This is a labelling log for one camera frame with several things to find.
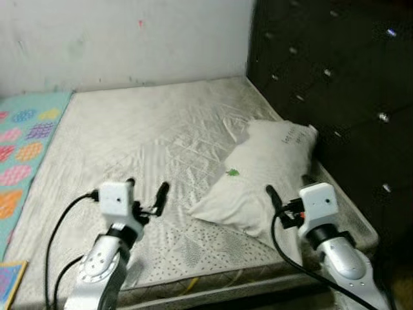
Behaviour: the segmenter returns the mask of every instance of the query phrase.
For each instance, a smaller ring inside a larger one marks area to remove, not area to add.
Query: dark headboard
[[[403,3],[258,0],[248,78],[283,118],[319,130],[317,158],[382,246],[411,253],[413,22]]]

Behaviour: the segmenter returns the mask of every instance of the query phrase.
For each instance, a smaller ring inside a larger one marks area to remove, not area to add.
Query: white pillow
[[[249,138],[225,160],[227,173],[188,213],[243,231],[274,248],[270,224],[275,211],[265,187],[274,186],[284,203],[297,198],[301,176],[310,167],[317,130],[289,121],[250,121],[247,132]],[[280,245],[301,260],[296,235],[294,229],[282,231],[277,226]]]

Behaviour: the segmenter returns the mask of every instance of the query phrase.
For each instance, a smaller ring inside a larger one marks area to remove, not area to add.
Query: black cable
[[[54,292],[53,292],[53,310],[58,310],[57,303],[59,302],[59,300],[57,299],[57,294],[59,292],[60,281],[62,280],[65,273],[71,268],[71,266],[73,266],[78,261],[80,261],[82,259],[82,257],[83,257],[83,255],[79,256],[78,258],[75,258],[70,263],[68,263],[65,266],[65,268],[63,268],[62,271],[59,273],[59,276],[57,276],[57,280],[56,280],[56,284],[54,285]]]
[[[45,260],[45,304],[46,304],[46,310],[50,310],[50,301],[49,301],[49,296],[48,296],[48,276],[49,276],[49,256],[50,256],[50,248],[52,246],[53,239],[56,235],[56,232],[60,225],[62,224],[65,216],[69,213],[69,211],[74,207],[75,204],[80,202],[82,199],[85,198],[93,198],[94,199],[94,193],[89,192],[87,194],[84,194],[80,197],[77,197],[74,201],[70,203],[70,205],[67,206],[67,208],[63,211],[62,215],[60,215],[59,221],[57,221],[56,226],[54,227],[54,230],[52,232],[52,235],[50,236],[49,243],[47,245],[47,250],[46,250],[46,260]]]
[[[305,273],[306,275],[320,281],[322,284],[325,284],[329,287],[331,287],[332,289],[335,289],[337,291],[339,291],[341,294],[346,295],[347,297],[353,299],[355,302],[358,302],[359,304],[361,304],[362,306],[366,307],[369,310],[377,310],[377,308],[373,307],[372,305],[370,305],[368,302],[364,301],[363,299],[361,299],[359,296],[351,293],[350,291],[347,291],[344,287],[341,287],[340,285],[330,281],[329,279],[326,279],[323,276],[320,276],[316,273],[313,273],[312,271],[309,271],[307,269],[305,269],[303,266],[299,265],[298,263],[296,263],[295,261],[293,261],[291,258],[289,258],[284,252],[283,250],[281,250],[281,248],[279,247],[278,243],[277,243],[277,239],[276,239],[276,219],[277,217],[279,217],[281,215],[281,213],[285,212],[286,209],[283,210],[278,210],[274,217],[272,218],[272,222],[271,222],[271,237],[272,237],[272,243],[274,244],[274,247],[276,248],[278,254],[287,262],[289,263],[292,267],[296,268],[297,270],[301,271],[302,273]]]

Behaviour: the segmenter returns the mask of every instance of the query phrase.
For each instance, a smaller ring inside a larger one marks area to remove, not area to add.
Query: mattress
[[[5,256],[29,261],[14,307],[44,304],[46,244],[74,198],[103,181],[131,176],[137,180],[136,196],[142,196],[147,181],[143,150],[148,145],[165,148],[164,177],[171,190],[164,215],[145,227],[143,240],[131,251],[119,306],[216,293],[294,275],[275,250],[186,214],[186,208],[208,192],[236,146],[237,134],[251,119],[280,117],[245,77],[74,94]],[[352,233],[362,251],[374,251],[376,232],[329,174],[319,165],[316,168],[318,180],[336,186],[340,228]],[[150,203],[150,198],[143,203]],[[59,271],[90,250],[102,232],[105,223],[96,204],[81,202],[69,213],[52,247],[52,285]],[[315,267],[314,253],[308,245],[302,249],[304,264]],[[75,268],[66,274],[59,290],[62,300],[70,294],[75,277]]]

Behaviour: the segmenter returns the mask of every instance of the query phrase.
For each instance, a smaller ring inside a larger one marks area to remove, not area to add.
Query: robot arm
[[[276,191],[267,187],[277,211],[283,207]],[[305,187],[300,198],[292,200],[287,209],[293,213],[280,216],[283,227],[298,226],[298,235],[309,241],[320,257],[322,272],[326,278],[360,297],[379,310],[389,306],[373,280],[370,260],[359,250],[349,232],[338,232],[338,206],[334,188],[327,183]],[[336,303],[342,310],[365,309],[353,299],[334,291]]]
[[[149,216],[161,216],[168,183],[163,183],[155,205],[147,211],[134,201],[134,180],[106,182],[99,188],[100,209],[108,232],[99,235],[92,250],[80,262],[76,284],[65,310],[109,310],[116,308],[119,290],[126,278],[130,249],[143,237]]]

